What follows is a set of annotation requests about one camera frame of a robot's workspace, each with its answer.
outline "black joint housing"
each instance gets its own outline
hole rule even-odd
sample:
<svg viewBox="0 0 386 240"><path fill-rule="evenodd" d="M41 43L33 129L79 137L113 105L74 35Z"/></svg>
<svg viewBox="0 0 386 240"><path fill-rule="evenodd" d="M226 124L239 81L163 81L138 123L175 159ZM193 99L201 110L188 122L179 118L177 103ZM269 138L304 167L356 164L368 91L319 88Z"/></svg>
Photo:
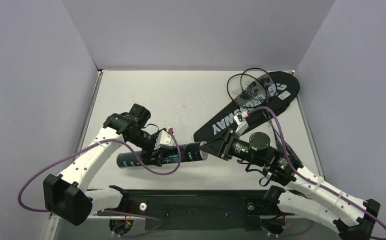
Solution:
<svg viewBox="0 0 386 240"><path fill-rule="evenodd" d="M277 205L280 203L278 199L284 192L285 190L282 187L270 186L263 199L270 204Z"/></svg>
<svg viewBox="0 0 386 240"><path fill-rule="evenodd" d="M144 150L152 150L155 141L146 131L141 130L150 119L150 111L145 107L134 104L129 112L114 113L107 117L103 123L104 128L112 128L117 134L124 137L126 142L131 142Z"/></svg>
<svg viewBox="0 0 386 240"><path fill-rule="evenodd" d="M75 226L83 223L93 208L92 199L60 177L49 174L43 188L46 209Z"/></svg>
<svg viewBox="0 0 386 240"><path fill-rule="evenodd" d="M378 211L380 210L380 203L373 199L369 199L364 202L364 205L370 214L377 217ZM375 221L365 214L363 218L358 218L357 222L359 222L359 224L355 226L347 226L340 219L335 220L333 223L339 230L339 237L342 240L369 240Z"/></svg>

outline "white screw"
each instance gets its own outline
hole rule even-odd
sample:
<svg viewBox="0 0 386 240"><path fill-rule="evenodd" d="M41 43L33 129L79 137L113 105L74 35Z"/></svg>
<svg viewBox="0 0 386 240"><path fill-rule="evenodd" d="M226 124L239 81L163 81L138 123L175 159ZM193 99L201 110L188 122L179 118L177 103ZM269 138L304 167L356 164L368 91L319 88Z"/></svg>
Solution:
<svg viewBox="0 0 386 240"><path fill-rule="evenodd" d="M140 204L140 210L141 210L141 211L145 211L146 209L147 209L147 204L145 204L145 203L142 202L142 203Z"/></svg>

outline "black cylindrical tube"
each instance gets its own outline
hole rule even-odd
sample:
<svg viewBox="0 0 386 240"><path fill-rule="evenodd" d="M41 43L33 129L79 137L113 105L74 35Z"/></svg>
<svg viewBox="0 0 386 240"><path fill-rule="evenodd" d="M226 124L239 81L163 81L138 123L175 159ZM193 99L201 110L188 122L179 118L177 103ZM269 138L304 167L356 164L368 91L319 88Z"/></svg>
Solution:
<svg viewBox="0 0 386 240"><path fill-rule="evenodd" d="M200 146L205 144L206 142L193 142L189 144L180 145L181 149L181 162L195 162L206 160L208 157L208 153L200 150ZM174 164L178 163L178 150L176 147L173 149L165 149L160 150L161 163L162 164ZM116 163L118 167L136 167L141 166L141 164L137 161L134 154L132 152L120 153L116 159ZM146 165L153 164L152 162L145 162Z"/></svg>

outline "white cable tie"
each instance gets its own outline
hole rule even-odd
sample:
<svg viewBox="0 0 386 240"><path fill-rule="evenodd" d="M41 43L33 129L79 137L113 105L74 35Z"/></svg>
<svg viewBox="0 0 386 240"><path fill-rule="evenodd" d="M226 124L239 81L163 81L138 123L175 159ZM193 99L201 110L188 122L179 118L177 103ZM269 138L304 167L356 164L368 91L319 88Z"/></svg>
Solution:
<svg viewBox="0 0 386 240"><path fill-rule="evenodd" d="M337 205L337 203L340 201L341 196L343 196L343 191L340 191L340 192L339 192L339 196L337 197L337 199L336 199L336 201L334 202L333 206L331 206L331 207L329 207L329 208L327 208L327 209L328 209L328 210L332 210L333 208L335 208L336 205Z"/></svg>
<svg viewBox="0 0 386 240"><path fill-rule="evenodd" d="M93 141L93 143L97 143L99 146L101 146L102 148L104 148L104 151L107 152L107 155L109 155L109 158L112 156L112 154L107 150L107 148L99 141Z"/></svg>
<svg viewBox="0 0 386 240"><path fill-rule="evenodd" d="M316 191L318 190L319 186L321 185L321 183L324 182L324 178L321 177L321 176L318 176L318 180L316 182L316 185L313 187L311 193L308 194L308 197L309 196L312 196L316 193Z"/></svg>

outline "white tabletop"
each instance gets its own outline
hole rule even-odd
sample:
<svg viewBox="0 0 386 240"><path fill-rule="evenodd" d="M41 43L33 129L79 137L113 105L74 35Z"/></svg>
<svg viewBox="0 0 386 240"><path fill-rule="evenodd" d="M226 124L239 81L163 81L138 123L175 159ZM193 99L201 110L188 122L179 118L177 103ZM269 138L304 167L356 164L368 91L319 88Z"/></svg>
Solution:
<svg viewBox="0 0 386 240"><path fill-rule="evenodd" d="M83 147L91 143L109 115L129 112L133 104L142 105L151 112L148 123L160 128L173 127L179 144L193 142L193 134L230 102L226 82L237 73L239 72L105 70ZM279 116L279 121L286 141L304 165L318 173L297 99ZM146 130L151 133L155 131L152 126ZM243 135L241 139L248 141L252 133L261 131L271 137L271 145L275 146L268 123ZM140 150L133 144L130 145L134 150ZM236 159L224 161L213 156L209 156L206 161L182 163L174 174L168 176L154 175L141 166L121 169L116 164L116 157L127 151L125 147L121 147L107 160L92 180L91 189L117 185L124 189L149 190L261 190L270 186L261 187L258 181L262 176L257 172L246 173L245 165L238 164ZM168 172L175 166L166 164L162 167L150 167L156 171Z"/></svg>

